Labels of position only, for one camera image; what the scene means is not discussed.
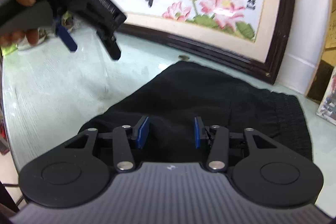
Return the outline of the framed lotus cross-stitch picture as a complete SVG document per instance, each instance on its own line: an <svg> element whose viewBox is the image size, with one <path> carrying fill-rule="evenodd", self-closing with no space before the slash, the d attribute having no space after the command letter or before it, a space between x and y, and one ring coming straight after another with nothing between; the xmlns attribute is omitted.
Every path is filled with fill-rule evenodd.
<svg viewBox="0 0 336 224"><path fill-rule="evenodd" d="M210 59L273 84L295 0L113 0L120 31Z"/></svg>

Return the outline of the black drawstring shorts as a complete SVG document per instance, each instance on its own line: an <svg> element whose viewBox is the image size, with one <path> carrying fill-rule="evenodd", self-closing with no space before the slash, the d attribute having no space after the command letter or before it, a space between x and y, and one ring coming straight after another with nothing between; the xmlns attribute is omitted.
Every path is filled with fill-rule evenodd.
<svg viewBox="0 0 336 224"><path fill-rule="evenodd" d="M194 119L232 132L254 128L296 153L312 159L309 130L295 96L258 89L240 79L202 65L180 61L130 96L108 108L82 129L111 132L149 117L150 132L140 161L195 162Z"/></svg>

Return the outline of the gold company plaque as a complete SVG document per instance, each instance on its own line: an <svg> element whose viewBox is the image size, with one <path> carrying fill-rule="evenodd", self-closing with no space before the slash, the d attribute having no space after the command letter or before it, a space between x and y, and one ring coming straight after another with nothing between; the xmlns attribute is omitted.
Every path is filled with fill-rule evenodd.
<svg viewBox="0 0 336 224"><path fill-rule="evenodd" d="M319 64L311 81L307 98L320 103L332 82L335 69L335 0L329 0L328 20Z"/></svg>

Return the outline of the large framed couple photo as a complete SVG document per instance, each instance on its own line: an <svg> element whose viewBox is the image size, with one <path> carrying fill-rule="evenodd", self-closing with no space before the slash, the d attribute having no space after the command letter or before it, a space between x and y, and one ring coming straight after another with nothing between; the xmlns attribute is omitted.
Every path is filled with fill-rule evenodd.
<svg viewBox="0 0 336 224"><path fill-rule="evenodd" d="M327 86L323 99L318 107L316 115L335 125L336 120L336 99L335 99L335 76Z"/></svg>

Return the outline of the small potted green plant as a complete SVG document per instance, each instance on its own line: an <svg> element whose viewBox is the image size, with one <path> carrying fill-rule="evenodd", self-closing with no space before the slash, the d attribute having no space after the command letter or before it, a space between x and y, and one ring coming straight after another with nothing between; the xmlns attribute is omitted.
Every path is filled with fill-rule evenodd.
<svg viewBox="0 0 336 224"><path fill-rule="evenodd" d="M1 36L1 54L7 56L16 50L24 51L39 45L46 38L46 30L39 28L35 31L16 31Z"/></svg>

